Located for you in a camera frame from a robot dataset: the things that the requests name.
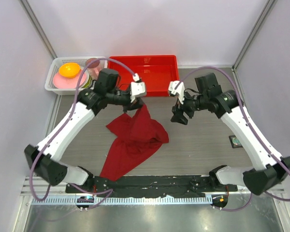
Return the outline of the red t-shirt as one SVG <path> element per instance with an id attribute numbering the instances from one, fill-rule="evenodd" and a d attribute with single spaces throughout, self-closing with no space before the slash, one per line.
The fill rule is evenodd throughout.
<path id="1" fill-rule="evenodd" d="M 146 105 L 134 116 L 124 113 L 106 125 L 116 138 L 104 162 L 100 177 L 116 181 L 169 142 L 164 127 L 152 119 Z"/>

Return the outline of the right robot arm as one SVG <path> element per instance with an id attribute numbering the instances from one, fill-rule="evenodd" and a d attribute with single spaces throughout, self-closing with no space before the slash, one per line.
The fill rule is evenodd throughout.
<path id="1" fill-rule="evenodd" d="M 196 111 L 214 113 L 234 133 L 247 152 L 252 167 L 232 168 L 222 165 L 208 179 L 209 187 L 219 191 L 225 185 L 239 185 L 255 195 L 261 195 L 281 183 L 290 171 L 290 157 L 283 157 L 263 136 L 250 119 L 246 107 L 240 105 L 234 90 L 222 91 L 214 73 L 195 78 L 197 95 L 186 92 L 183 82 L 172 81 L 168 91 L 177 97 L 172 107 L 172 122 L 186 125 Z"/>

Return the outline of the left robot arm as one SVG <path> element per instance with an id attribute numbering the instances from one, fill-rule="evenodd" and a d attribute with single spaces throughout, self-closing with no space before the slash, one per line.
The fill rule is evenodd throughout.
<path id="1" fill-rule="evenodd" d="M 102 69 L 91 88 L 81 90 L 76 102 L 49 135 L 36 146 L 28 145 L 25 157 L 30 168 L 51 186 L 61 182 L 76 184 L 83 193 L 93 188 L 91 174 L 81 167 L 73 167 L 60 162 L 66 148 L 79 131 L 107 105 L 121 105 L 123 111 L 139 109 L 146 95 L 145 83 L 138 74 L 126 90 L 117 85 L 119 73 L 112 69 Z"/>

